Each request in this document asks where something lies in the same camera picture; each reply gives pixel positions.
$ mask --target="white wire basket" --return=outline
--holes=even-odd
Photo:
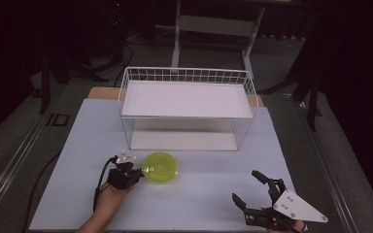
[[[119,92],[132,150],[238,150],[257,107],[243,70],[127,67]]]

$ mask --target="metal stand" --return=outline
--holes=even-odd
[[[257,91],[257,93],[268,95],[290,84],[298,83],[298,86],[292,94],[292,98],[296,102],[302,102],[308,95],[308,93],[310,93],[307,119],[311,129],[313,131],[316,131],[315,115],[317,112],[317,99],[321,75],[322,71],[320,70],[317,73],[300,73],[296,76],[287,76],[287,79],[285,81],[275,84],[267,89],[259,90]]]
[[[50,49],[44,49],[42,54],[42,89],[39,96],[42,98],[40,114],[45,112],[51,102],[51,72],[59,83],[68,83],[70,77],[66,70],[66,66],[78,71],[93,81],[101,83],[106,83],[108,81],[95,75],[93,72],[86,69],[86,67],[70,59],[65,54]]]
[[[175,20],[175,45],[172,53],[172,68],[177,68],[180,62],[180,33],[184,31],[206,32],[223,35],[249,37],[248,46],[242,51],[245,69],[254,77],[253,67],[251,66],[250,54],[253,49],[254,41],[265,12],[265,8],[260,8],[256,21],[213,18],[213,17],[195,17],[181,14],[181,0],[177,1],[177,17]]]

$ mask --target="black cable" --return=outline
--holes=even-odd
[[[99,72],[99,71],[105,71],[109,68],[112,68],[113,66],[115,66],[118,63],[119,63],[119,58],[114,55],[110,58],[110,61],[105,63],[105,64],[102,64],[102,65],[99,65],[99,66],[93,66],[93,67],[89,67],[89,66],[85,66],[85,67],[86,67],[86,69],[88,69],[90,71]]]
[[[114,65],[113,67],[111,67],[111,69],[109,70],[105,70],[103,72],[99,72],[99,76],[104,76],[104,75],[107,75],[107,74],[110,74],[110,73],[113,73],[117,70],[117,68],[120,66],[119,62]]]
[[[133,56],[133,53],[134,53],[134,51],[132,50],[132,48],[131,48],[129,45],[127,45],[127,44],[123,44],[123,45],[129,49],[129,51],[130,51],[130,55],[129,55],[129,59],[128,59],[128,61],[127,61],[126,63],[124,63],[123,60],[122,60],[122,65],[123,65],[123,67],[122,67],[122,69],[120,70],[120,72],[119,72],[119,74],[117,75],[117,77],[115,78],[114,87],[117,87],[117,82],[118,82],[118,80],[119,80],[119,77],[120,77],[120,75],[122,75],[122,73],[123,73],[123,71],[126,69],[126,67],[128,67],[128,65],[131,63],[132,56]]]
[[[32,191],[31,191],[31,194],[29,196],[29,203],[28,203],[28,208],[27,208],[27,211],[26,211],[26,217],[25,217],[25,222],[23,223],[23,228],[22,228],[22,231],[21,232],[26,232],[26,228],[28,226],[28,221],[29,221],[29,214],[30,214],[30,211],[31,211],[31,206],[32,206],[32,201],[33,201],[33,196],[35,194],[35,190],[36,190],[36,187],[38,186],[38,183],[39,183],[39,180],[41,179],[41,177],[44,175],[45,171],[48,169],[48,167],[57,159],[58,156],[60,156],[60,153],[57,153],[48,163],[47,165],[45,165],[44,169],[42,169],[41,173],[39,174],[38,178],[36,179],[33,187],[32,187]]]
[[[307,222],[305,222],[304,220],[303,220],[303,222],[304,222],[304,226],[302,227],[302,231],[301,232],[304,232],[305,228],[307,227]]]
[[[108,165],[109,165],[111,162],[117,162],[117,159],[118,159],[117,156],[108,159],[108,161],[107,161],[107,162],[105,163],[105,165],[104,165],[104,168],[102,169],[101,177],[99,178],[98,186],[96,186],[96,188],[95,188],[95,195],[93,196],[93,211],[95,211],[95,208],[96,208],[96,201],[98,200],[98,196],[99,196],[99,194],[100,194],[103,190],[105,190],[105,188],[101,190],[101,184],[102,184],[102,180],[104,179],[105,170],[107,170],[107,167],[108,167]]]
[[[107,189],[109,186],[111,186],[110,183],[108,183],[108,185],[107,185],[106,187],[102,188],[102,190],[99,192],[99,194],[101,194],[101,193],[102,193],[105,189]]]

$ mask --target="gray carpet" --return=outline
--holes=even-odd
[[[233,46],[236,48],[243,44],[245,43],[237,40]],[[155,44],[128,45],[133,49],[131,65],[170,66],[170,34],[160,38]],[[295,40],[258,39],[251,55],[255,88],[263,89],[282,81],[302,45],[302,41]],[[233,49],[206,48],[190,40],[183,40],[180,66],[243,69],[241,52]],[[125,53],[125,56],[129,57],[129,50]],[[40,131],[0,202],[0,232],[20,232],[32,185],[45,164],[62,149],[83,99],[92,86],[112,85],[119,71],[120,67],[101,74],[110,80],[107,84],[74,77],[69,85],[54,87],[64,91],[60,100],[53,103],[51,113],[68,115],[71,119],[65,127],[45,126]],[[290,86],[279,92],[290,93],[292,88],[293,86]],[[263,96],[263,99],[273,119],[297,193],[329,217],[327,224],[309,223],[309,232],[348,232],[343,228],[342,220],[326,187],[317,150],[325,154],[358,231],[373,232],[373,192],[324,96],[321,94],[319,99],[322,116],[317,117],[318,133],[310,132],[305,126],[305,113],[287,95],[273,94]],[[39,104],[38,99],[28,98],[0,126],[0,173],[17,152],[17,147],[28,130],[42,118],[37,114]],[[38,185],[30,218],[51,176],[53,165]]]

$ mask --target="white shelf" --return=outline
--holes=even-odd
[[[241,84],[134,80],[128,82],[122,116],[253,118]]]
[[[133,150],[238,150],[230,119],[137,118],[131,148]]]

